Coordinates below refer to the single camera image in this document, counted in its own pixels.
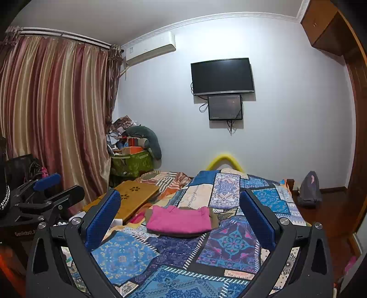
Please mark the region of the grey backpack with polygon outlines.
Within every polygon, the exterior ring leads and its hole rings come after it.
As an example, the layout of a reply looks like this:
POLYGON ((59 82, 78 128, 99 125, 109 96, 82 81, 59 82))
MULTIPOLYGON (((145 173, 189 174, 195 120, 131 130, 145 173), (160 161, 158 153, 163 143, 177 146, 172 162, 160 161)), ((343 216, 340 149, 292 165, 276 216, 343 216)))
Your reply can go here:
POLYGON ((301 207, 309 208, 316 208, 321 205, 322 193, 315 171, 310 171, 301 183, 297 203, 301 207))

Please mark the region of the orange striped blanket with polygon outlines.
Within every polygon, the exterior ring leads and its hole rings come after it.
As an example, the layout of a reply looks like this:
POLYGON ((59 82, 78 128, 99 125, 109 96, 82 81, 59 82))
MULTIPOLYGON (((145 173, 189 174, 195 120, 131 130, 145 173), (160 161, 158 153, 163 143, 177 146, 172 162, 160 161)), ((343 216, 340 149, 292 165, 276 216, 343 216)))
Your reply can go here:
POLYGON ((178 190, 191 182, 192 177, 183 172, 158 171, 154 170, 143 174, 135 179, 135 182, 152 184, 159 187, 157 194, 153 195, 145 204, 143 204, 135 214, 128 220, 128 223, 137 224, 144 218, 144 214, 154 204, 160 202, 168 196, 174 195, 178 190))

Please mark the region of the white air conditioner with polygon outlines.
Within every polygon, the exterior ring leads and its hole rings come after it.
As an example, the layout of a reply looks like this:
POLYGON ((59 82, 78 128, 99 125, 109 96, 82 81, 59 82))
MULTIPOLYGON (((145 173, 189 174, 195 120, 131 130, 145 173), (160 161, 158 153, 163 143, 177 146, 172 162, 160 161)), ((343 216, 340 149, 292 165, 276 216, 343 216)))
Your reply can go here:
POLYGON ((123 46, 125 66, 134 66, 144 61, 176 51, 175 35, 164 32, 155 36, 131 41, 123 46))

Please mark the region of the grey green plush toy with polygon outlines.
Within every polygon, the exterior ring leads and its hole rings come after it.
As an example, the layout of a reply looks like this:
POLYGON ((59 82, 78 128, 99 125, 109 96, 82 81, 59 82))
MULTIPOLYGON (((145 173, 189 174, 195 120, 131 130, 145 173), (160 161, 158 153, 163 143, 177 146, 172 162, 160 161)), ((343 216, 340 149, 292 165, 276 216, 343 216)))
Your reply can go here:
POLYGON ((143 125, 131 126, 126 130, 126 134, 129 137, 145 139, 145 141, 141 143, 142 148, 148 149, 153 159, 161 160, 161 147, 156 134, 151 129, 143 125))

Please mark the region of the yellow curved pillow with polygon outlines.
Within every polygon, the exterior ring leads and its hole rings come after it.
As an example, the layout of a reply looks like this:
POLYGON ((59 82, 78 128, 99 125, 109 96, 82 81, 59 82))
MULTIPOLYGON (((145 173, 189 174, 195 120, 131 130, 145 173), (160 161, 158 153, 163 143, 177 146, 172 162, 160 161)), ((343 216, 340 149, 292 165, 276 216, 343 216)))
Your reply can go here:
POLYGON ((239 164, 237 159, 229 153, 221 153, 211 160, 209 165, 206 167, 207 171, 218 169, 221 165, 229 165, 232 169, 241 171, 244 173, 243 167, 239 164))

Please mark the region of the green storage box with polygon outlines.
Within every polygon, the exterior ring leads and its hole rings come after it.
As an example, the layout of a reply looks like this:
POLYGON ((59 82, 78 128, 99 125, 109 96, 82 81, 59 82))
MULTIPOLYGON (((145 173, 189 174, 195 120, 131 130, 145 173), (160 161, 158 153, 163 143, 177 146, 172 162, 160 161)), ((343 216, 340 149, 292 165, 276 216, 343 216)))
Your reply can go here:
POLYGON ((115 176, 135 179, 153 169, 153 158, 147 150, 132 155, 111 157, 111 173, 115 176))

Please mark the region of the wooden lap desk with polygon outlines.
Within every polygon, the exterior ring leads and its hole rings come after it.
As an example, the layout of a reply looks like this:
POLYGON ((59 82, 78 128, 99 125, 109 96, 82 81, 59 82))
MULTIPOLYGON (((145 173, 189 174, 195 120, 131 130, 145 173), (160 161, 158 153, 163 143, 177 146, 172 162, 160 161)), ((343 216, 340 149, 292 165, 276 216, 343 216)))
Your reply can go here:
MULTIPOLYGON (((159 187, 152 184, 125 181, 114 189, 117 190, 121 196, 121 206, 114 219, 127 220, 131 218, 143 204, 152 198, 153 195, 157 194, 159 187)), ((104 196, 105 195, 98 197, 83 207, 83 210, 87 212, 91 207, 97 205, 104 196)))

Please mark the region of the pink slipper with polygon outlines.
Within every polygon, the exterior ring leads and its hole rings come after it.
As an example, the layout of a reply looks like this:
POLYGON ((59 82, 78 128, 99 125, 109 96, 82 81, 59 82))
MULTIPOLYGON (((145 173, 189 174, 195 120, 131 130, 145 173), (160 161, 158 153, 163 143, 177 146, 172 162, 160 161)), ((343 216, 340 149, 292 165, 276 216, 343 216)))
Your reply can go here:
POLYGON ((348 261, 347 265, 344 268, 344 274, 347 274, 349 272, 349 270, 353 267, 353 265, 356 263, 356 261, 357 261, 356 256, 352 256, 350 258, 350 260, 348 261))

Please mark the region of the blue patchwork bedspread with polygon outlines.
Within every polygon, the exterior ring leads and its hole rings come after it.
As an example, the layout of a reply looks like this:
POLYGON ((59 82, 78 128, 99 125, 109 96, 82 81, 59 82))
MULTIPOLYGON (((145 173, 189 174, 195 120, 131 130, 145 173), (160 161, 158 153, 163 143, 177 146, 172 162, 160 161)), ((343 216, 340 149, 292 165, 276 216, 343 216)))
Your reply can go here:
POLYGON ((122 297, 239 297, 270 255, 239 206, 246 189, 277 217, 306 224, 285 181, 231 168, 201 171, 160 206, 208 207, 218 219, 216 228, 170 237, 139 220, 113 228, 92 257, 122 297))

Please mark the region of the small black wall monitor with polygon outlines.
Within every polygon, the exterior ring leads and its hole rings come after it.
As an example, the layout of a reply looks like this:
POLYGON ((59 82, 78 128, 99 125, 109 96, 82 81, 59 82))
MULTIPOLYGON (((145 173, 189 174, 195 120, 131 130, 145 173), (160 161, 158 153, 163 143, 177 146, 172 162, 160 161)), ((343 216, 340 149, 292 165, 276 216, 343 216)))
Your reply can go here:
POLYGON ((239 94, 208 97, 209 120, 242 120, 243 102, 239 94))

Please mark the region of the black wall television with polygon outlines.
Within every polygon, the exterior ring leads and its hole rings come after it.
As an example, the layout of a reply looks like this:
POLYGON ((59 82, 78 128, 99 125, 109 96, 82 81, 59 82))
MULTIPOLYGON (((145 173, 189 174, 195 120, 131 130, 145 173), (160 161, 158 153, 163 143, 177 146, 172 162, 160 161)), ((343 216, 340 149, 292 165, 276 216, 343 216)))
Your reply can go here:
POLYGON ((249 58, 192 63, 191 74, 195 96, 255 91, 249 58))

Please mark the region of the striped red gold curtain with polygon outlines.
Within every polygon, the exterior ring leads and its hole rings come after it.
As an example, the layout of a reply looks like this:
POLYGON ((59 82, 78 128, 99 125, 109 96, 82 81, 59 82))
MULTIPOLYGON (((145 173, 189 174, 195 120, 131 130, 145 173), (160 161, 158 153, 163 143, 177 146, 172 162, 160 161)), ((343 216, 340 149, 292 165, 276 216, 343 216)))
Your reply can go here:
POLYGON ((9 27, 1 40, 1 135, 8 158, 31 154, 83 205, 108 189, 106 134, 122 57, 102 48, 9 27))

